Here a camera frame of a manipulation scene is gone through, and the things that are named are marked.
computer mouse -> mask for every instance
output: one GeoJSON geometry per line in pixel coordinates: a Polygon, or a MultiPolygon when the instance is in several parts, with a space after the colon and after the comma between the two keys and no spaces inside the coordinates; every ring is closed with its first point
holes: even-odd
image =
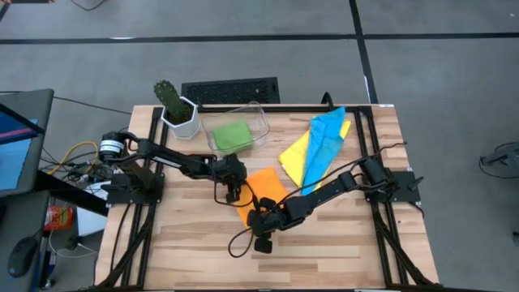
{"type": "Polygon", "coordinates": [[[31,268],[38,241],[33,236],[20,239],[9,255],[7,271],[13,277],[22,277],[31,268]]]}

wooden tabletop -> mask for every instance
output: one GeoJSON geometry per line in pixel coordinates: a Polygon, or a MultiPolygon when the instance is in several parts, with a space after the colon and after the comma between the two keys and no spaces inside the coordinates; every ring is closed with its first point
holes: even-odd
{"type": "MultiPolygon", "coordinates": [[[[152,109],[152,105],[136,106],[129,131],[139,137],[148,137],[152,109]]],[[[393,107],[374,105],[373,114],[380,147],[402,142],[393,107]]],[[[285,188],[292,191],[296,186],[281,168],[277,156],[308,130],[309,121],[315,114],[275,113],[267,116],[270,133],[265,145],[241,152],[238,158],[245,163],[248,174],[273,166],[285,188]]],[[[352,125],[332,169],[361,156],[354,117],[347,114],[347,118],[352,125]]],[[[162,123],[159,124],[157,133],[161,133],[162,123]]],[[[366,121],[363,126],[369,137],[366,121]]],[[[167,147],[186,154],[211,153],[203,130],[192,141],[176,140],[169,134],[167,147]]],[[[392,170],[410,167],[404,147],[384,150],[382,158],[384,165],[392,170]]],[[[361,191],[344,194],[320,206],[298,227],[275,232],[272,254],[251,249],[243,258],[234,259],[228,254],[227,245],[243,230],[236,210],[214,203],[212,182],[191,180],[174,168],[165,167],[164,172],[165,191],[153,226],[145,289],[384,287],[371,208],[361,191]]],[[[218,187],[220,200],[224,199],[225,191],[225,187],[218,187]]],[[[426,277],[438,281],[421,213],[405,203],[396,203],[393,207],[402,247],[426,277]]],[[[109,211],[97,261],[97,283],[109,273],[115,234],[124,208],[124,205],[115,206],[109,211]]],[[[133,207],[122,227],[116,263],[127,248],[132,217],[133,207]]],[[[241,253],[249,238],[244,235],[236,240],[235,254],[241,253]]],[[[398,283],[394,254],[389,246],[388,257],[393,281],[398,283]]],[[[136,283],[139,259],[138,251],[132,265],[131,284],[136,283]]]]}

green cloth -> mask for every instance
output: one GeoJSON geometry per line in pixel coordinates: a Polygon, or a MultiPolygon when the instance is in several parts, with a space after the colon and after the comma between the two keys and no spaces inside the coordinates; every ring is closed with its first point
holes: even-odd
{"type": "Polygon", "coordinates": [[[252,144],[252,134],[244,120],[215,128],[212,134],[218,149],[226,154],[240,151],[252,144]]]}

orange cloth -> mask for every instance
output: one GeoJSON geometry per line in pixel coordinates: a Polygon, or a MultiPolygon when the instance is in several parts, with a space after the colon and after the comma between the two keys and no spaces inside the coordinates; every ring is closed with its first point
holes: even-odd
{"type": "MultiPolygon", "coordinates": [[[[281,199],[285,197],[286,194],[288,194],[288,191],[286,191],[285,187],[283,187],[283,184],[281,184],[281,181],[273,167],[267,167],[264,170],[257,171],[256,173],[247,178],[247,182],[249,183],[256,197],[258,198],[258,202],[261,200],[261,198],[264,197],[279,202],[281,199]]],[[[247,204],[251,200],[251,190],[249,189],[248,185],[242,185],[240,200],[234,204],[247,204]]],[[[245,207],[236,209],[238,210],[238,215],[242,219],[243,224],[245,225],[245,227],[248,227],[247,215],[249,214],[249,211],[254,210],[254,205],[249,204],[245,207]]]]}

cactus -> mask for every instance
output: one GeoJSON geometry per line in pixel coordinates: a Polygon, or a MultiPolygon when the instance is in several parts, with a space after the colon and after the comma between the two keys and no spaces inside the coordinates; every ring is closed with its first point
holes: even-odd
{"type": "Polygon", "coordinates": [[[153,91],[168,111],[168,119],[173,124],[178,125],[191,119],[193,109],[178,97],[177,90],[169,81],[158,81],[153,91]]]}

